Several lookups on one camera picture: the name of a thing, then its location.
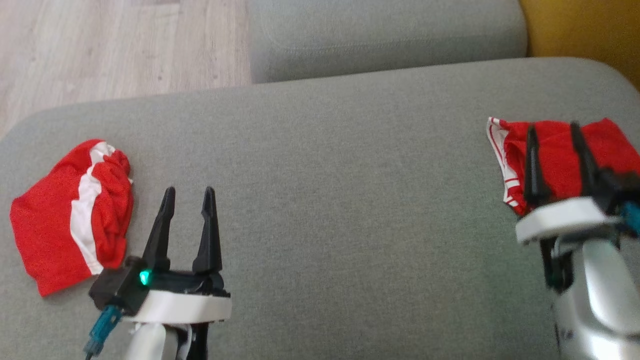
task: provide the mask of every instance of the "gray upholstery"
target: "gray upholstery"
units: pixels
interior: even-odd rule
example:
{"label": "gray upholstery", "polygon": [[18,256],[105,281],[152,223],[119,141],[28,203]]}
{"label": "gray upholstery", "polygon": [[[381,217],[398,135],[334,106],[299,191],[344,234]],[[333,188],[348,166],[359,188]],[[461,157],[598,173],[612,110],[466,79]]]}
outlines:
{"label": "gray upholstery", "polygon": [[250,0],[255,83],[525,56],[517,0]]}
{"label": "gray upholstery", "polygon": [[[215,187],[234,313],[212,326],[211,359],[553,359],[540,254],[516,244],[516,216],[502,203],[484,132],[491,115],[610,117],[640,145],[638,92],[611,68],[576,59],[443,65],[36,114],[0,142],[0,353],[83,358],[98,315],[90,281],[41,299],[8,211],[69,149],[99,137],[131,161],[133,254],[165,187],[175,185],[169,257],[190,268],[204,188]],[[120,359],[127,330],[116,330],[99,359]]]}

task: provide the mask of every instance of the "cable connector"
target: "cable connector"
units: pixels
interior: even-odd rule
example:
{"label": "cable connector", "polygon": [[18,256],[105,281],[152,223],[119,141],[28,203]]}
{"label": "cable connector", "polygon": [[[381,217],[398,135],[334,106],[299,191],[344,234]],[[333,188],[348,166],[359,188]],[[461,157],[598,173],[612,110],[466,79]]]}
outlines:
{"label": "cable connector", "polygon": [[118,325],[118,322],[122,318],[122,312],[114,305],[109,305],[104,308],[98,320],[96,320],[93,328],[89,332],[89,341],[84,346],[84,352],[86,352],[86,360],[91,359],[93,356],[98,356],[102,352],[104,342],[111,331]]}
{"label": "cable connector", "polygon": [[634,236],[640,236],[640,207],[634,202],[627,201],[622,205],[621,215],[625,224],[634,232]]}

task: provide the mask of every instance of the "white trim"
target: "white trim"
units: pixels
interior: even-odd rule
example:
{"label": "white trim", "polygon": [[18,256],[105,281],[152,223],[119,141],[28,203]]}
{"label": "white trim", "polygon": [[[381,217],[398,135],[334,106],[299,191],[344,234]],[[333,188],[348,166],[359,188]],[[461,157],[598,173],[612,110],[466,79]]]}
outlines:
{"label": "white trim", "polygon": [[509,166],[507,163],[507,156],[504,151],[504,140],[507,137],[509,132],[503,129],[500,126],[500,119],[495,117],[490,117],[489,121],[486,124],[486,135],[489,138],[489,142],[491,143],[491,147],[495,152],[495,157],[498,159],[498,164],[500,165],[500,169],[502,170],[502,178],[505,180],[504,183],[504,196],[502,201],[506,202],[510,206],[518,206],[517,201],[509,201],[511,197],[509,196],[509,189],[514,186],[520,186],[520,181],[507,179],[517,178],[516,172]]}
{"label": "white trim", "polygon": [[106,142],[99,142],[91,148],[89,151],[91,166],[87,169],[86,174],[80,177],[78,199],[71,201],[69,230],[92,275],[101,273],[103,269],[100,261],[98,261],[93,227],[91,225],[93,205],[95,204],[95,199],[102,192],[102,185],[93,176],[92,172],[96,164],[104,161],[105,155],[111,156],[115,150],[113,146]]}

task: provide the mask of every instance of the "red cloth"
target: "red cloth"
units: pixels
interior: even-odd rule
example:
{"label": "red cloth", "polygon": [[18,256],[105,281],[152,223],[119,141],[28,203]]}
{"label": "red cloth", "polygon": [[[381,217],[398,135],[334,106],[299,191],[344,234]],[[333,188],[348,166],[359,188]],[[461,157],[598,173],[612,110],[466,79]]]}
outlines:
{"label": "red cloth", "polygon": [[[530,210],[523,195],[529,124],[493,117],[487,124],[487,135],[504,176],[504,202],[519,215]],[[536,122],[535,126],[540,143],[540,166],[554,197],[579,196],[582,191],[580,165],[573,150],[569,124],[548,120]],[[604,118],[582,127],[582,133],[599,167],[640,173],[640,156],[613,121]]]}
{"label": "red cloth", "polygon": [[15,243],[41,296],[120,266],[133,208],[129,170],[122,151],[89,140],[13,201]]}

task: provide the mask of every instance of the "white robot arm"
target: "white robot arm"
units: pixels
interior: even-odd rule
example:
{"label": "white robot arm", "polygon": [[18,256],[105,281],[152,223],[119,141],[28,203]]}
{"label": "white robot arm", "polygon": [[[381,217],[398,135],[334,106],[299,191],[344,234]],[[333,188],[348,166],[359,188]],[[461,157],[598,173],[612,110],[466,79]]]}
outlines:
{"label": "white robot arm", "polygon": [[516,237],[540,244],[562,359],[640,359],[640,295],[620,255],[621,230],[637,234],[640,178],[598,169],[576,124],[572,135],[584,196],[548,203],[529,129],[525,197],[538,207],[517,223]]}
{"label": "white robot arm", "polygon": [[89,296],[102,315],[84,348],[87,360],[100,354],[104,340],[122,319],[135,324],[125,359],[206,360],[209,324],[231,317],[231,295],[220,275],[222,260],[216,198],[207,188],[204,226],[192,271],[170,270],[166,257],[175,189],[168,188],[142,258],[105,269]]}

